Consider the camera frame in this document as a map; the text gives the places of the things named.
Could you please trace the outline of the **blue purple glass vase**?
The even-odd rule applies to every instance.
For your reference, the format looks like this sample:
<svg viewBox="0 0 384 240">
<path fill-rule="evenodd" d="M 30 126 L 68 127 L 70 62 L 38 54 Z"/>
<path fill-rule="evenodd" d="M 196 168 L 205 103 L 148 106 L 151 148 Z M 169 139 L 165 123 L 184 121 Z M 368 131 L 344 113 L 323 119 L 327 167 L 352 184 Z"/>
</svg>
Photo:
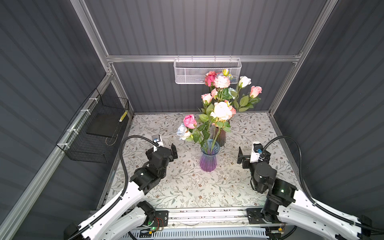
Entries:
<svg viewBox="0 0 384 240">
<path fill-rule="evenodd" d="M 217 168 L 217 157 L 220 152 L 219 143 L 209 139 L 203 144 L 201 151 L 200 168 L 204 172 L 213 172 Z"/>
</svg>

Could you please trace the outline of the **red pink glass vase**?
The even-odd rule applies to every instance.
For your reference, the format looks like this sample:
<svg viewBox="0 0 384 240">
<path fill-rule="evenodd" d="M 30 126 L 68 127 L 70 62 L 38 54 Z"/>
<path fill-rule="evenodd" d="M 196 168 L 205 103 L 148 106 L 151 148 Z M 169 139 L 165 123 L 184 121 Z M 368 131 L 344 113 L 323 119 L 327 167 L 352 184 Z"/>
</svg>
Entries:
<svg viewBox="0 0 384 240">
<path fill-rule="evenodd" d="M 218 127 L 214 127 L 213 139 L 216 140 L 220 147 L 223 147 L 226 143 L 226 132 L 219 130 Z"/>
</svg>

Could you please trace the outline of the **light pink rose stem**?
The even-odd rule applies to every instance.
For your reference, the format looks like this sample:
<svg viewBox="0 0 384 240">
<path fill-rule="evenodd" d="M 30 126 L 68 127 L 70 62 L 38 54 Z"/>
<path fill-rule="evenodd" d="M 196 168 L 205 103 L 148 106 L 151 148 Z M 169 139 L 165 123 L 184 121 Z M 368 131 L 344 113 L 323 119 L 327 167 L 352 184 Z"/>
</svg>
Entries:
<svg viewBox="0 0 384 240">
<path fill-rule="evenodd" d="M 252 86 L 250 92 L 243 96 L 238 100 L 237 110 L 239 112 L 245 112 L 247 110 L 253 109 L 256 104 L 261 101 L 259 95 L 262 93 L 262 87 L 260 86 Z"/>
</svg>

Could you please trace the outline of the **pale pink flower spray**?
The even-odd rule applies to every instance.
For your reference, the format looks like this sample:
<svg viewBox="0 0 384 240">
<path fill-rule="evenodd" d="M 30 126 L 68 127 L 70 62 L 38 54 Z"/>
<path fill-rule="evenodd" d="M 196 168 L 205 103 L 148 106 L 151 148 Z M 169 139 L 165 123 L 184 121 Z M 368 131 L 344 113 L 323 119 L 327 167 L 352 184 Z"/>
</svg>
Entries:
<svg viewBox="0 0 384 240">
<path fill-rule="evenodd" d="M 211 123 L 213 126 L 218 127 L 219 130 L 224 130 L 227 133 L 231 131 L 230 120 L 237 113 L 237 110 L 232 105 L 233 100 L 228 101 L 223 99 L 223 90 L 230 87 L 231 77 L 228 69 L 217 73 L 214 81 L 215 86 L 211 90 L 213 97 L 212 104 L 214 105 L 214 110 L 211 113 L 213 117 Z"/>
</svg>

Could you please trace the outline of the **white bud rose stem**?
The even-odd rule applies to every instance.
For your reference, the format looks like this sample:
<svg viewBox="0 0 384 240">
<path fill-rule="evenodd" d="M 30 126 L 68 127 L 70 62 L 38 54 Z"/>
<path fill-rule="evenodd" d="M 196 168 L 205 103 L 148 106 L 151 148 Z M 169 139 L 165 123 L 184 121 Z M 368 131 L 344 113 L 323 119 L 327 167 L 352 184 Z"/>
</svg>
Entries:
<svg viewBox="0 0 384 240">
<path fill-rule="evenodd" d="M 177 136 L 180 140 L 200 144 L 202 148 L 208 140 L 204 133 L 204 130 L 199 130 L 198 128 L 190 129 L 184 124 L 181 124 L 177 130 Z"/>
</svg>

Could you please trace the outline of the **pink rose large leaves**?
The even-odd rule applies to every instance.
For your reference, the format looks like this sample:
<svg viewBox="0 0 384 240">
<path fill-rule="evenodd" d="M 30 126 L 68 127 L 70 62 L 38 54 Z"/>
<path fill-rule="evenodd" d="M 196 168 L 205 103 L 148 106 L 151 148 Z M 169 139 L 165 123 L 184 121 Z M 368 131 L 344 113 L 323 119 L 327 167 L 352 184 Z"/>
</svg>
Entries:
<svg viewBox="0 0 384 240">
<path fill-rule="evenodd" d="M 210 93 L 204 94 L 201 96 L 202 97 L 202 102 L 203 102 L 203 117 L 200 117 L 200 120 L 205 123 L 207 121 L 213 121 L 213 117 L 211 113 L 214 110 L 214 105 L 212 104 L 213 97 Z"/>
</svg>

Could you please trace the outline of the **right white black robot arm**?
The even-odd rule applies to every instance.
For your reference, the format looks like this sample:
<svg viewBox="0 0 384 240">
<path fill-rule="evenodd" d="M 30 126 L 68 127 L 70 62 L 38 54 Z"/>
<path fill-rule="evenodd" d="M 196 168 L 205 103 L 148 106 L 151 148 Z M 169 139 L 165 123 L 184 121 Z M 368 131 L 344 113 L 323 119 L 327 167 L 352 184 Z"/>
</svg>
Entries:
<svg viewBox="0 0 384 240">
<path fill-rule="evenodd" d="M 267 195 L 259 214 L 268 223 L 286 223 L 305 229 L 328 240 L 369 240 L 372 221 L 340 212 L 319 201 L 311 200 L 296 186 L 279 179 L 269 164 L 271 154 L 254 144 L 250 155 L 238 152 L 237 163 L 250 170 L 251 188 Z"/>
</svg>

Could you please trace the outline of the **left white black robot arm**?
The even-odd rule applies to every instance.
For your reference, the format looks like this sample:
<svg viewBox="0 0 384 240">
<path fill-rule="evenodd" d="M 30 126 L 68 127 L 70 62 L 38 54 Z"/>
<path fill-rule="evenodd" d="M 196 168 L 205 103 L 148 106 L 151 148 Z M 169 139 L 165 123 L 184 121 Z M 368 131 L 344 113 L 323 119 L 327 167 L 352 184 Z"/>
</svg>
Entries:
<svg viewBox="0 0 384 240">
<path fill-rule="evenodd" d="M 178 158 L 176 146 L 147 150 L 149 162 L 135 170 L 128 185 L 99 211 L 78 225 L 64 230 L 65 240 L 117 240 L 129 231 L 149 227 L 155 208 L 144 200 L 146 194 L 165 178 L 170 162 Z"/>
</svg>

